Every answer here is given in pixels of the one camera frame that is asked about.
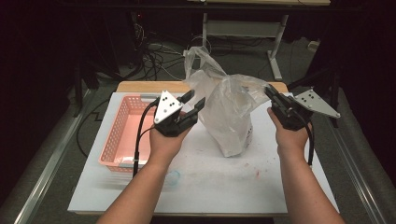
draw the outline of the gray carpet floor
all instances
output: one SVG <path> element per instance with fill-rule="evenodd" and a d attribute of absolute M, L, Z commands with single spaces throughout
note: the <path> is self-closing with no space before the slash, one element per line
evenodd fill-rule
<path fill-rule="evenodd" d="M 294 43 L 282 43 L 276 56 L 277 62 L 283 81 L 286 84 L 291 83 L 304 76 L 314 53 L 307 50 L 308 41 L 301 39 Z M 183 48 L 171 42 L 164 43 L 163 51 L 182 52 Z M 225 44 L 222 47 L 214 47 L 212 56 L 222 66 L 228 74 L 243 74 L 262 78 L 266 81 L 274 81 L 271 68 L 265 51 L 271 49 L 273 42 L 264 39 L 260 44 L 254 47 L 239 45 L 240 48 L 234 48 L 232 51 Z M 176 54 L 161 53 L 161 55 L 170 61 L 179 57 Z M 122 74 L 128 73 L 130 69 L 127 64 L 121 63 L 120 70 Z M 134 78 L 143 76 L 143 73 L 136 75 Z M 160 71 L 158 80 L 178 80 L 183 79 L 184 64 L 178 63 Z M 92 110 L 104 100 L 108 99 L 118 83 L 108 79 L 106 76 L 99 74 L 100 87 L 92 94 L 92 99 L 85 102 L 84 117 L 87 120 L 81 126 L 78 138 L 82 150 L 89 153 L 96 133 L 101 125 L 100 118 L 106 112 L 106 104 L 95 109 L 98 112 L 98 119 Z M 313 123 L 315 127 L 316 151 L 318 157 L 329 180 L 332 193 L 336 198 L 342 217 L 347 223 L 391 223 L 396 220 L 396 193 L 395 188 L 391 185 L 385 172 L 374 153 L 370 149 L 364 135 L 361 132 L 359 123 L 355 120 L 353 112 L 348 107 L 347 98 L 342 90 L 339 92 L 340 105 L 338 110 L 342 117 L 338 120 L 339 128 L 334 129 L 329 119 L 314 115 Z M 13 190 L 8 200 L 0 210 L 0 223 L 13 223 L 18 213 L 21 211 L 26 199 L 29 197 L 37 179 L 40 177 L 46 166 L 53 149 L 62 141 L 65 132 L 73 122 L 73 114 L 76 110 L 73 92 L 70 94 L 71 105 L 66 111 L 63 118 L 59 120 L 57 126 L 48 136 L 42 148 L 36 153 L 34 159 L 26 169 L 17 187 Z M 362 194 L 359 191 L 360 182 L 354 180 L 355 173 L 350 172 L 350 164 L 344 159 L 343 148 L 347 148 L 348 153 L 355 159 L 354 167 L 360 171 L 363 178 L 363 184 L 369 187 L 369 192 L 374 199 L 375 208 L 364 203 Z M 98 216 L 82 216 L 67 212 L 67 206 L 70 203 L 74 188 L 78 183 L 79 176 L 83 169 L 85 158 L 78 150 L 76 136 L 73 136 L 66 147 L 66 153 L 62 163 L 58 167 L 56 175 L 53 177 L 49 188 L 45 192 L 45 197 L 39 200 L 39 206 L 31 217 L 32 223 L 94 223 Z M 379 213 L 382 220 L 375 221 L 375 217 L 368 211 Z M 274 220 L 266 218 L 170 218 L 155 217 L 152 223 L 290 223 L 287 217 L 274 217 Z"/>

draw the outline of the pink basket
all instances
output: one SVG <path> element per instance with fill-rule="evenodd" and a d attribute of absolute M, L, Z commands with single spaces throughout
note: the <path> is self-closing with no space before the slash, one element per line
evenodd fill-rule
<path fill-rule="evenodd" d="M 102 150 L 99 163 L 114 172 L 132 172 L 134 169 L 134 147 L 137 129 L 143 111 L 149 105 L 142 102 L 138 94 L 125 95 L 108 134 Z M 153 124 L 154 108 L 151 108 L 145 117 L 142 132 Z M 139 168 L 149 159 L 149 133 L 145 133 L 139 144 Z"/>

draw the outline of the person's right hand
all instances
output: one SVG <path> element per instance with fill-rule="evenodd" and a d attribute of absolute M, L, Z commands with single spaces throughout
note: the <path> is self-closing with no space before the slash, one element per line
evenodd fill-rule
<path fill-rule="evenodd" d="M 302 128 L 297 132 L 284 129 L 271 107 L 267 111 L 276 126 L 277 153 L 279 157 L 304 160 L 304 147 L 308 139 L 306 129 Z"/>

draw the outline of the hand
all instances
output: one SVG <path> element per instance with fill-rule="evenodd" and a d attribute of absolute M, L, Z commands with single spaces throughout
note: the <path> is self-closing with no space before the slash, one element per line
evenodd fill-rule
<path fill-rule="evenodd" d="M 277 153 L 279 156 L 281 158 L 304 159 L 304 147 L 308 139 L 306 129 L 302 128 L 297 132 L 284 129 L 271 107 L 269 107 L 267 111 L 276 126 L 276 142 L 278 144 Z"/>
<path fill-rule="evenodd" d="M 172 159 L 180 151 L 181 144 L 191 128 L 192 127 L 177 137 L 165 137 L 156 129 L 151 129 L 149 132 L 151 151 L 148 162 L 169 166 Z"/>

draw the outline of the translucent white plastic bag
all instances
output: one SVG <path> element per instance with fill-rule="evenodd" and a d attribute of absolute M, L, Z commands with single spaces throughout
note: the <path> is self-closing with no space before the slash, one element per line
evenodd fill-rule
<path fill-rule="evenodd" d="M 201 61 L 198 70 L 192 69 L 195 59 Z M 264 92 L 268 83 L 255 77 L 227 75 L 205 47 L 190 48 L 184 65 L 184 81 L 195 90 L 189 103 L 195 105 L 206 97 L 199 120 L 216 139 L 224 157 L 240 154 L 251 142 L 250 112 L 269 100 Z"/>

